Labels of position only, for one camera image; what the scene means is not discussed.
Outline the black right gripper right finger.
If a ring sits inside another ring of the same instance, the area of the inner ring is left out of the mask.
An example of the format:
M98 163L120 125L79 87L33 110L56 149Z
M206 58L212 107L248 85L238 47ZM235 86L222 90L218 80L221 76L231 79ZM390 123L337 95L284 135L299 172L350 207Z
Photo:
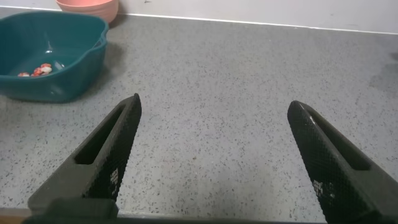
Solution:
M309 105L287 118L328 223L397 223L397 181Z

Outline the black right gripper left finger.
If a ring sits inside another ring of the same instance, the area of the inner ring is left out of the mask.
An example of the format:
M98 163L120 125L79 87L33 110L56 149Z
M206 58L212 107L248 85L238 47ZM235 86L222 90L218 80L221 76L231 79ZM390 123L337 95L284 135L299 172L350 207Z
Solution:
M29 208L45 209L59 198L116 200L141 114L137 93L120 101L30 196Z

